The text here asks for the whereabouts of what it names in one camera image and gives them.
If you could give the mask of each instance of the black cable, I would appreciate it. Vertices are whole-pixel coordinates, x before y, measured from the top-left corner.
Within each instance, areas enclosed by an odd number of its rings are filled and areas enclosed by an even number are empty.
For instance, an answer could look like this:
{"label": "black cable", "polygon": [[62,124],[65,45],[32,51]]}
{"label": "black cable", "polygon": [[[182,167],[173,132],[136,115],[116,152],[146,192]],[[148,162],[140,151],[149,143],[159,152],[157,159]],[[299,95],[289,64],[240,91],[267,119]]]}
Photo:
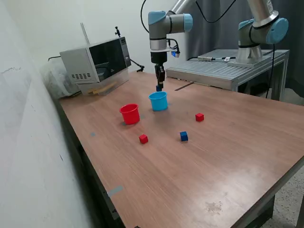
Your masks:
{"label": "black cable", "polygon": [[198,57],[190,57],[190,58],[187,59],[187,61],[191,60],[191,59],[194,59],[194,58],[198,58]]}
{"label": "black cable", "polygon": [[272,80],[272,76],[273,76],[273,74],[274,74],[275,52],[276,52],[275,45],[273,46],[272,52],[273,52],[273,53],[272,53],[272,66],[271,66],[270,79],[269,79],[269,82],[268,82],[268,89],[267,89],[267,93],[266,93],[266,99],[268,98],[268,93],[269,93],[270,86],[271,86],[271,80]]}
{"label": "black cable", "polygon": [[140,69],[138,69],[136,72],[142,72],[143,69],[144,69],[144,66],[143,65],[140,65],[138,63],[136,63],[134,60],[130,59],[131,62],[135,63],[138,67],[140,67]]}
{"label": "black cable", "polygon": [[146,3],[147,0],[144,0],[143,1],[143,4],[142,4],[142,8],[141,8],[141,21],[142,21],[142,26],[144,27],[144,29],[147,31],[147,33],[149,33],[148,29],[145,27],[144,23],[143,23],[143,6],[144,4]]}
{"label": "black cable", "polygon": [[50,58],[48,58],[48,61],[49,61],[50,59],[53,59],[53,58],[61,58],[61,56],[50,57]]}
{"label": "black cable", "polygon": [[194,58],[198,58],[198,57],[190,57],[190,58],[187,59],[187,61],[191,60],[191,59],[194,59]]}
{"label": "black cable", "polygon": [[172,39],[172,38],[168,38],[167,41],[169,43],[169,46],[170,46],[170,41],[174,41],[175,42],[175,46],[172,48],[172,49],[176,49],[176,53],[179,54],[180,53],[180,47],[179,47],[179,44],[177,43],[177,41],[175,39]]}
{"label": "black cable", "polygon": [[199,10],[200,10],[200,13],[202,14],[203,18],[204,18],[208,23],[215,23],[215,22],[219,21],[219,20],[228,12],[228,10],[231,8],[231,6],[232,6],[236,1],[237,1],[237,0],[234,0],[234,1],[230,4],[230,6],[226,9],[226,11],[225,11],[217,20],[215,20],[215,21],[207,20],[207,18],[205,17],[203,11],[202,11],[201,8],[200,8],[200,5],[198,4],[198,2],[196,1],[195,3],[196,3],[196,5],[198,6],[198,8],[199,8]]}

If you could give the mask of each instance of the robotic arm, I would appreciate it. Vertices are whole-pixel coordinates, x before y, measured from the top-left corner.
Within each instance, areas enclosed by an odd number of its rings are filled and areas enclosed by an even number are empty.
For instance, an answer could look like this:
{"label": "robotic arm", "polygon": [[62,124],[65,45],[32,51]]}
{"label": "robotic arm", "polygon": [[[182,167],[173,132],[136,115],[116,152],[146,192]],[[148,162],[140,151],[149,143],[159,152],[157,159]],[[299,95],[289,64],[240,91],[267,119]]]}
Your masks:
{"label": "robotic arm", "polygon": [[[262,58],[261,43],[276,44],[288,31],[288,21],[279,17],[273,9],[271,0],[247,0],[254,19],[243,21],[239,25],[239,51],[237,62],[251,63]],[[193,19],[183,12],[196,0],[178,0],[167,13],[153,11],[149,13],[149,34],[151,61],[155,64],[157,77],[156,90],[163,89],[167,62],[167,34],[188,32],[192,29]]]}

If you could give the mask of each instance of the white wall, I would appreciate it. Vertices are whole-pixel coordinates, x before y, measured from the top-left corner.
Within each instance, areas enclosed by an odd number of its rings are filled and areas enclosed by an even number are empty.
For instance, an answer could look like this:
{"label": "white wall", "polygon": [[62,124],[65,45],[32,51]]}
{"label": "white wall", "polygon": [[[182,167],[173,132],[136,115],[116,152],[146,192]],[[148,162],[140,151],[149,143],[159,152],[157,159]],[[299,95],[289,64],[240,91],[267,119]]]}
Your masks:
{"label": "white wall", "polygon": [[[80,23],[91,43],[115,37],[115,26],[126,37],[131,58],[154,73],[150,60],[148,33],[140,21],[143,0],[3,0],[15,19],[38,67],[60,51],[84,45]],[[176,0],[147,0],[143,18],[148,26],[148,12],[168,11]],[[185,35],[173,34],[178,40],[181,55],[168,55],[165,67],[185,60]],[[131,70],[138,69],[132,65]]]}
{"label": "white wall", "polygon": [[0,227],[93,227],[57,111],[0,1]]}

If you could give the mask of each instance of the metal table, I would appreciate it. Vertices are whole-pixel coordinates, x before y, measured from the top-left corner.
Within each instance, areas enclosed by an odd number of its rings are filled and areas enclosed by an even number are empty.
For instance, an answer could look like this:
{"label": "metal table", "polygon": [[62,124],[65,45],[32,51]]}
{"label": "metal table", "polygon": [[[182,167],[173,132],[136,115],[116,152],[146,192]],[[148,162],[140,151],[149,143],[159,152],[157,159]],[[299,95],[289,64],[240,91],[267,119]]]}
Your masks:
{"label": "metal table", "polygon": [[[194,83],[215,86],[231,91],[238,91],[238,87],[245,82],[268,71],[272,66],[271,50],[262,50],[263,55],[270,58],[255,68],[228,66],[224,61],[200,61],[192,59],[178,66],[167,69],[167,77],[178,78]],[[237,56],[238,50],[217,49],[202,56],[219,58]],[[282,100],[286,82],[289,50],[276,50],[273,76],[273,91],[271,99]]]}

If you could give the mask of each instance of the red cup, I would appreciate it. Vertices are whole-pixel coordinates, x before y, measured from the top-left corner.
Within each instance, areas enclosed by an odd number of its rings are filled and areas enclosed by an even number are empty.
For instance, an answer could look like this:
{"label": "red cup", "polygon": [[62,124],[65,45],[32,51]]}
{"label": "red cup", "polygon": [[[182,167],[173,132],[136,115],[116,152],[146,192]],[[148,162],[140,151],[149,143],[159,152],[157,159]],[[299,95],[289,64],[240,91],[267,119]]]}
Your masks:
{"label": "red cup", "polygon": [[119,110],[123,115],[123,120],[126,125],[131,125],[139,122],[139,112],[137,104],[127,104]]}

